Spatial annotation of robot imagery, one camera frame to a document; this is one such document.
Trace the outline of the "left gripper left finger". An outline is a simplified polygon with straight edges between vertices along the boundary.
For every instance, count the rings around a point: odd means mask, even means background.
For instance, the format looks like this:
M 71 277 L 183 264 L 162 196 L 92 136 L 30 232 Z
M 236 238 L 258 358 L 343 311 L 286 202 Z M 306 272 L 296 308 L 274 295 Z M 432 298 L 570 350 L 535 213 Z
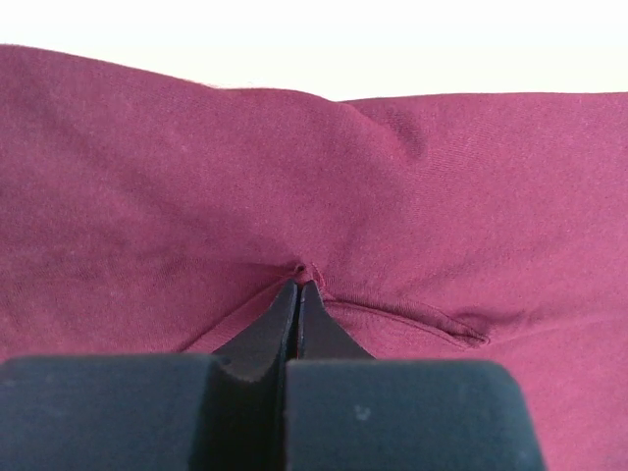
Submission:
M 213 354 L 28 356 L 1 367 L 5 470 L 270 470 L 299 290 Z

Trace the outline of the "maroon t shirt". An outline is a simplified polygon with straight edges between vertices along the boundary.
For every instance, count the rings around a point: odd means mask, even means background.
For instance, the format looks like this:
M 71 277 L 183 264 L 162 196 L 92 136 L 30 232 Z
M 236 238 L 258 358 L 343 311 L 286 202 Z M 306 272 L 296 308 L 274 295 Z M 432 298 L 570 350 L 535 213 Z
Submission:
M 1 355 L 210 352 L 290 277 L 380 358 L 490 359 L 627 466 L 627 97 L 332 102 L 1 49 Z

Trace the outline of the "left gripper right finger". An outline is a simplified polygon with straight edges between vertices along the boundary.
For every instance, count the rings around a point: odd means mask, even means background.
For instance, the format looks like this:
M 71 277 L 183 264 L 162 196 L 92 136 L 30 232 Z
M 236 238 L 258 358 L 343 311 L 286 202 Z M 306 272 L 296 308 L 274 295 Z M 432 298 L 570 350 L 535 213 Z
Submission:
M 290 470 L 542 470 L 523 393 L 490 361 L 377 360 L 301 291 L 288 362 Z

